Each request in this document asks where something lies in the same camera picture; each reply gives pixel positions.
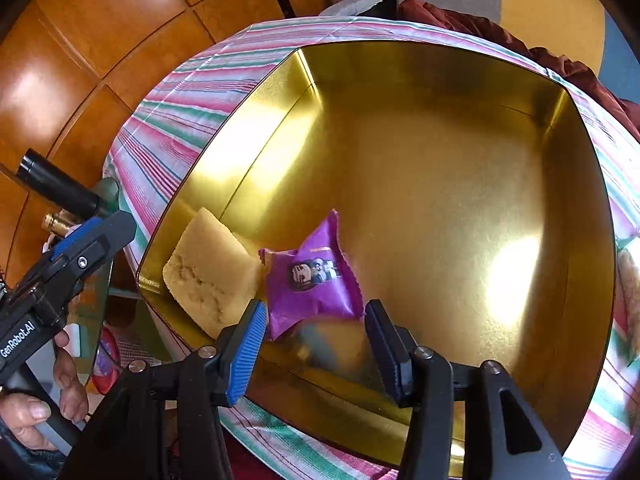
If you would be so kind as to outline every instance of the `snack wrapper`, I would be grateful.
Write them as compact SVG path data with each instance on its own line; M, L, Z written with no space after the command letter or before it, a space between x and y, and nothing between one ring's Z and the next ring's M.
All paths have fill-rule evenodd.
M332 210L298 250L260 250L267 266L271 339L315 316L360 319L362 293L338 244L338 213Z

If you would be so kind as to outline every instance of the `human hand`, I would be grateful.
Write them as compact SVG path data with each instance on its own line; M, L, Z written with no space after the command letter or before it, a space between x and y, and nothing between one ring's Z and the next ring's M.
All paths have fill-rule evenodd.
M69 343L69 336L63 330L55 336L54 341L59 347L53 365L53 377L62 388L60 412L68 420L77 423L89 413L86 390L78 380L73 358L63 349ZM34 427L45 422L50 415L49 405L36 397L26 394L0 395L0 418L24 447L56 450Z

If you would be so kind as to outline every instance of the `cartoon character print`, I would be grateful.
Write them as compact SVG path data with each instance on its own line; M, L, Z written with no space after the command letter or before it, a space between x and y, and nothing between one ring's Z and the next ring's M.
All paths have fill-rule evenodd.
M334 266L334 262L322 258L303 260L289 266L289 284L297 292L310 290L338 276L340 270Z

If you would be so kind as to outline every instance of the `red fabric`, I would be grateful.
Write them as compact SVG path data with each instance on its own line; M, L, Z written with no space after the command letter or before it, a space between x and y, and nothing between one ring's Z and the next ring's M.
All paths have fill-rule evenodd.
M227 430L224 430L224 433L226 452L229 455L234 480L282 480L280 475L260 462Z
M604 88L593 70L584 63L571 61L567 56L554 56L541 46L527 48L508 30L487 18L441 9L421 0L402 2L398 7L398 19L471 34L497 43L521 56L528 57L545 68L550 68L594 99L640 142L640 105L618 99Z

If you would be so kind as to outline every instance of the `striped tablecloth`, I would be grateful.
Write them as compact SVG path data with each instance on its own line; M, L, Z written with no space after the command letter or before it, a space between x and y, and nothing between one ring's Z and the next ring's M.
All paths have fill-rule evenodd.
M420 41L464 48L548 76L568 89L593 141L609 193L616 237L640 228L640 146L603 108L553 71L489 41L409 22L373 18L297 18L238 32L171 72L140 103L113 142L105 176L120 183L120 207L138 230L126 249L140 264L162 212L198 155L242 99L299 46L332 41ZM620 286L604 368L589 410L564 455L574 478L608 475L631 440L640 400L640 364L628 366ZM580 349L576 349L579 358ZM306 436L242 399L222 410L225 427L286 479L380 479L396 472Z

